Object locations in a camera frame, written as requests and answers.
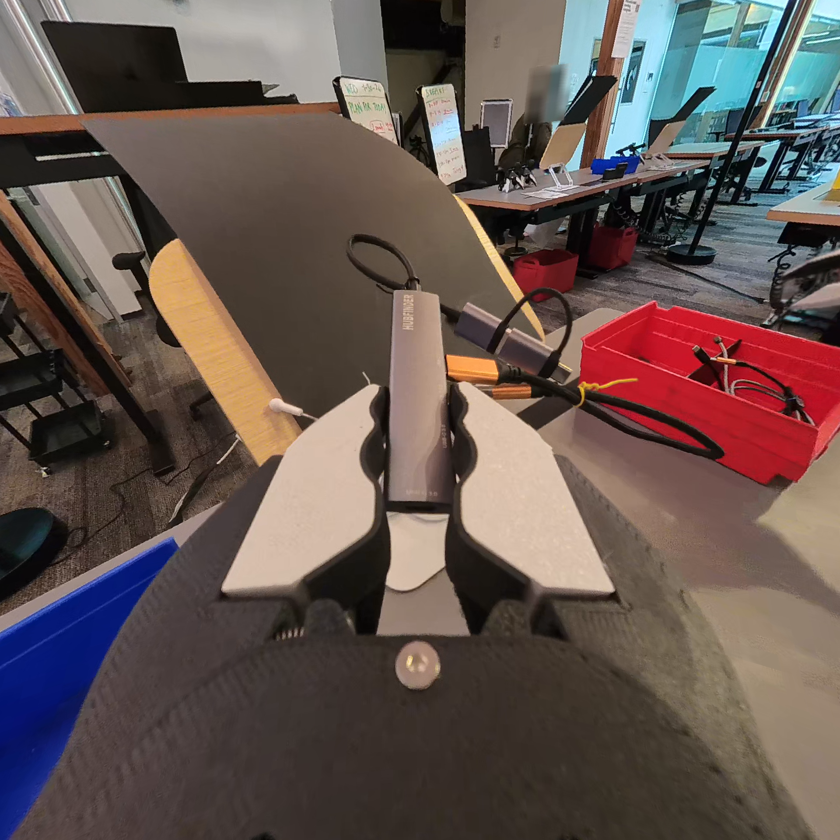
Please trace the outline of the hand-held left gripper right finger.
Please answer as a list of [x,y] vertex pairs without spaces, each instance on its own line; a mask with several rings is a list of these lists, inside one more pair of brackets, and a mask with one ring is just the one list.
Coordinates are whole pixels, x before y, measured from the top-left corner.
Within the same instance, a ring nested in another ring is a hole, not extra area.
[[606,599],[615,585],[552,448],[478,387],[450,393],[448,574],[469,599]]

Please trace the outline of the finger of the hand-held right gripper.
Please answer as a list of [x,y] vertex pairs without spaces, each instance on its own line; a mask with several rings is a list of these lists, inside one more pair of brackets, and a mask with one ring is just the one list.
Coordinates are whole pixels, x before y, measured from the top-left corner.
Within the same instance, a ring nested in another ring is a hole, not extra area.
[[824,312],[839,309],[839,284],[829,283],[805,293],[797,292],[783,307],[782,314],[795,312]]

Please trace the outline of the red plastic bin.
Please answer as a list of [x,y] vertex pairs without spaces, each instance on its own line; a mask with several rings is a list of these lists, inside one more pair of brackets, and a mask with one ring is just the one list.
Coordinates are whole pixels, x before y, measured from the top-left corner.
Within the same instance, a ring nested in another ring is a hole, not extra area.
[[839,349],[652,301],[582,340],[581,380],[686,421],[762,485],[797,481],[839,427]]

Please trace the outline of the black braided cable orange plugs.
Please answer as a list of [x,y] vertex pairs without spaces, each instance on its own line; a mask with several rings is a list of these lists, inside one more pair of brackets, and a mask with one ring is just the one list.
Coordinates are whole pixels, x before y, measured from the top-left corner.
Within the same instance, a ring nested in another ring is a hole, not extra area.
[[[651,406],[610,393],[612,389],[620,385],[637,383],[635,377],[604,383],[579,381],[577,385],[565,385],[552,377],[531,374],[517,366],[498,360],[453,354],[445,356],[445,366],[447,378],[451,382],[476,385],[497,401],[529,398],[559,400],[568,407],[582,411],[631,438],[708,460],[719,461],[725,455],[722,446],[686,421]],[[647,419],[673,429],[681,435],[681,438],[644,431],[627,425],[610,414],[610,409],[630,413],[637,418]]]

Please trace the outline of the black utility cart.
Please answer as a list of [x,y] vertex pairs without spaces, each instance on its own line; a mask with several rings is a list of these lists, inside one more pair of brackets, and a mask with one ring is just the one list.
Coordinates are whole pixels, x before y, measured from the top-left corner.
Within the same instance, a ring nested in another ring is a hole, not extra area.
[[23,320],[12,295],[1,294],[2,430],[22,445],[43,476],[53,465],[111,446],[106,419],[87,398],[63,350],[50,350]]

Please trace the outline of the whiteboard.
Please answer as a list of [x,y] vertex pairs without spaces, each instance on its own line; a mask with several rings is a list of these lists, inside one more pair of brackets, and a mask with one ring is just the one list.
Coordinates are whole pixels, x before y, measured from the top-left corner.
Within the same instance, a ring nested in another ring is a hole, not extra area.
[[416,89],[427,137],[431,166],[439,180],[451,187],[467,176],[455,87],[450,83]]
[[381,82],[339,76],[332,80],[332,86],[343,117],[401,145],[390,102]]

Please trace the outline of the black floor lamp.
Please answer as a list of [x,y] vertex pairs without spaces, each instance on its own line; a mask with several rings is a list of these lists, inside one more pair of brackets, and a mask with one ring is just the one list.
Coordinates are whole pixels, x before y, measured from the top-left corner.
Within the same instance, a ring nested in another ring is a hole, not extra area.
[[745,109],[743,110],[743,114],[738,124],[738,127],[732,136],[728,152],[724,157],[723,163],[720,167],[720,175],[711,189],[706,207],[703,211],[700,221],[696,225],[696,231],[694,233],[694,236],[688,244],[673,244],[668,247],[666,252],[666,258],[669,263],[675,264],[677,266],[707,266],[710,263],[712,263],[717,256],[717,251],[714,248],[710,246],[701,245],[700,241],[705,233],[706,227],[710,222],[711,214],[718,201],[718,196],[721,192],[721,189],[725,181],[727,180],[729,171],[732,168],[734,158],[739,152],[739,146],[742,140],[742,136],[751,125],[750,118],[752,112],[756,103],[759,101],[760,96],[763,94],[763,91],[765,89],[765,83],[770,75],[771,67],[781,47],[783,37],[788,32],[788,29],[791,24],[791,19],[793,18],[793,15],[797,8],[797,4],[797,1],[788,1],[784,7],[784,11],[780,17],[779,26],[777,27],[777,30],[773,36],[773,40],[771,41],[767,55],[763,61],[761,69],[759,70],[757,79],[752,87],[749,99],[746,103]]

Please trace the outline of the small framed board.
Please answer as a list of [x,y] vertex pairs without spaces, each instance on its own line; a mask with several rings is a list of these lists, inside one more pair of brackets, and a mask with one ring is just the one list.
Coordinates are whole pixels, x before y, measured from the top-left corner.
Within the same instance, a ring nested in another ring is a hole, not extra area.
[[486,99],[479,105],[479,127],[488,129],[490,147],[503,150],[508,146],[513,125],[513,100]]

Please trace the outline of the wooden book stand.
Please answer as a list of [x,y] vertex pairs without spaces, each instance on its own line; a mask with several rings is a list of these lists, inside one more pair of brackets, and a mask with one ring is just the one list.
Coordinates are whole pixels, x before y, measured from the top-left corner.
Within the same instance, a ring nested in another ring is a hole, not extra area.
[[550,175],[555,191],[562,193],[574,185],[567,164],[585,135],[588,119],[616,83],[614,76],[589,76],[554,131],[539,168]]
[[[194,258],[179,239],[150,270],[152,298],[258,466],[284,455],[301,434],[297,421],[271,410],[281,394]],[[441,516],[395,514],[396,552],[387,577],[397,593],[440,582],[445,568]]]
[[650,161],[664,158],[665,153],[684,128],[689,116],[709,98],[715,87],[699,87],[669,119],[651,119],[648,124],[647,144],[643,158]]

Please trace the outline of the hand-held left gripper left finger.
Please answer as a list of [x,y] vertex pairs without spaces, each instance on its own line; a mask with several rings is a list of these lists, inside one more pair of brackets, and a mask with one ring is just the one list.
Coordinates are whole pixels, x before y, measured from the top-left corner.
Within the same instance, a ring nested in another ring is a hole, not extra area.
[[363,599],[385,582],[388,391],[367,385],[281,457],[222,583],[232,599]]

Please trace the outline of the black office chair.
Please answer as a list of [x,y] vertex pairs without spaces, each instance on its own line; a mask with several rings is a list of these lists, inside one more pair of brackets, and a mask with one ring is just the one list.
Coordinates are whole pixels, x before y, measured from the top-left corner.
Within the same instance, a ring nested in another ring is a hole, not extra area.
[[[140,290],[149,300],[154,315],[156,317],[155,329],[158,338],[166,345],[180,349],[182,346],[174,336],[168,323],[164,320],[161,312],[157,308],[156,303],[151,295],[149,274],[144,268],[144,260],[146,254],[144,251],[134,253],[121,253],[112,258],[112,266],[119,271],[128,271],[132,277],[137,281]],[[190,403],[188,410],[193,421],[198,421],[202,418],[203,406],[210,403],[214,399],[210,391],[205,391],[192,403]]]

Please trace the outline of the dark grey usb hub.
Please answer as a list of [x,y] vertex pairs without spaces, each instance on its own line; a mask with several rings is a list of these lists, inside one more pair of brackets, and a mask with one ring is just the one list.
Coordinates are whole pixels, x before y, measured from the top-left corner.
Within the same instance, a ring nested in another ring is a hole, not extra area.
[[390,511],[441,512],[452,503],[455,469],[437,295],[393,293],[385,497]]

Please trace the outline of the black sheet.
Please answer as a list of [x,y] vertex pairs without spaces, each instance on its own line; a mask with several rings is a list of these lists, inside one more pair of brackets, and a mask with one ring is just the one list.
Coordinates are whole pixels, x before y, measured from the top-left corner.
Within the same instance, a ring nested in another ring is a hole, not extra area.
[[408,152],[333,113],[89,116],[193,257],[280,396],[325,414],[388,382],[392,298],[349,262],[356,234],[410,260],[442,303],[515,298],[455,195]]

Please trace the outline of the red storage bin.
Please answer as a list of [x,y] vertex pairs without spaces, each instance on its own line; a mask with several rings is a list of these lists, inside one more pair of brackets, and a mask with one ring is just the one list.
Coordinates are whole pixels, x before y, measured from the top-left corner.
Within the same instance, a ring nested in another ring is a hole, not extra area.
[[610,227],[595,224],[586,266],[614,270],[628,266],[634,257],[638,231],[635,227]]
[[574,288],[578,266],[579,255],[561,248],[544,248],[515,258],[511,273],[523,296],[544,287],[565,293]]

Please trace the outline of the black USB cable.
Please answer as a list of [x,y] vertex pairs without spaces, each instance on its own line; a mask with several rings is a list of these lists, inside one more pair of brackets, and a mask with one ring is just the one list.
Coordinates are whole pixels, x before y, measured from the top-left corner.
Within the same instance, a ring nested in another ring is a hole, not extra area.
[[[370,245],[395,257],[406,272],[406,280],[399,283],[367,266],[355,252],[357,245]],[[495,361],[541,379],[558,383],[570,379],[571,370],[562,362],[562,355],[571,340],[573,318],[571,306],[562,292],[551,287],[537,287],[517,301],[504,318],[498,318],[471,303],[461,309],[451,308],[441,303],[436,295],[424,292],[409,259],[398,247],[382,238],[353,234],[346,249],[354,268],[393,294],[392,362],[400,360],[399,347],[407,348],[402,355],[409,361],[420,361],[421,350],[430,350],[432,360],[443,361],[443,351],[437,344],[442,340],[441,319],[446,319],[454,326],[455,335],[488,353]],[[565,315],[563,337],[556,349],[511,326],[513,317],[539,296],[559,301]]]

